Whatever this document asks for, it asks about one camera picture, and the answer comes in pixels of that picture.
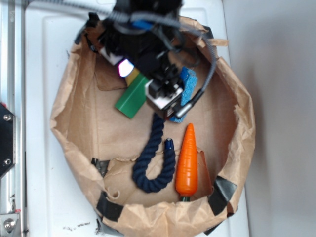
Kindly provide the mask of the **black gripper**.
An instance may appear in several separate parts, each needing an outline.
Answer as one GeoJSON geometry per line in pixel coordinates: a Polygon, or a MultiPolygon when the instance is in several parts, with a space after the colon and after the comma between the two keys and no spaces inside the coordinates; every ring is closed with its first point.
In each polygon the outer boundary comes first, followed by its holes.
{"type": "MultiPolygon", "coordinates": [[[[178,20],[180,0],[118,0],[114,13],[147,13],[159,15],[165,19],[178,20]]],[[[103,33],[98,40],[105,49],[108,60],[118,56],[123,59],[118,64],[118,73],[122,78],[128,76],[136,67],[144,74],[164,74],[173,68],[169,61],[170,51],[178,52],[183,48],[184,38],[174,27],[149,20],[120,22],[107,17],[102,21],[103,33]]],[[[147,103],[164,120],[170,120],[181,108],[183,89],[174,85],[171,96],[162,96],[155,91],[157,84],[150,80],[145,85],[147,103]]]]}

